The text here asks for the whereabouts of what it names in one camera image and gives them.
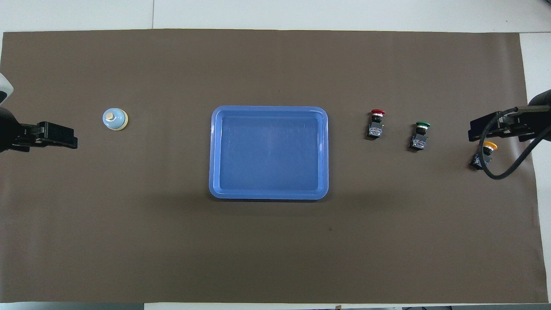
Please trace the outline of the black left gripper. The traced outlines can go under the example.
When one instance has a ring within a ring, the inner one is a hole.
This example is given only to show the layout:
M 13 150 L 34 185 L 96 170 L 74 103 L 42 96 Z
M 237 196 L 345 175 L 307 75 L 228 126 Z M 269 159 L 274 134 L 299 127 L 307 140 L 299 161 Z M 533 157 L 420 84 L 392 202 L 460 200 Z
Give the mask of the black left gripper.
M 36 125 L 22 124 L 23 132 L 20 133 L 20 124 L 15 116 L 6 108 L 0 108 L 0 151 L 8 150 L 12 142 L 17 138 L 17 150 L 29 152 L 31 148 L 45 148 L 48 146 L 77 149 L 77 137 L 74 130 L 54 124 L 52 122 L 39 122 Z

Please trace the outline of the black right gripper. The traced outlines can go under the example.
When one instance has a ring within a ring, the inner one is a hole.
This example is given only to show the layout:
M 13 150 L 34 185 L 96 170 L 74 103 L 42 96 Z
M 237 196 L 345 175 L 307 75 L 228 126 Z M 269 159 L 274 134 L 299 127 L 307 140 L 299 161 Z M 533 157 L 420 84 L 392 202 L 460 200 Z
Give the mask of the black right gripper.
M 547 90 L 538 94 L 527 105 L 518 106 L 516 111 L 521 114 L 520 122 L 527 126 L 527 133 L 518 136 L 518 141 L 521 143 L 535 139 L 540 133 L 543 133 L 551 124 L 551 91 Z M 484 135 L 484 128 L 490 123 L 494 117 L 499 118 L 491 124 L 487 133 Z M 510 125 L 514 123 L 512 118 L 502 116 L 502 112 L 492 112 L 480 118 L 476 118 L 470 122 L 468 130 L 468 141 L 475 142 L 482 137 L 489 139 L 490 137 L 505 137 L 509 131 Z

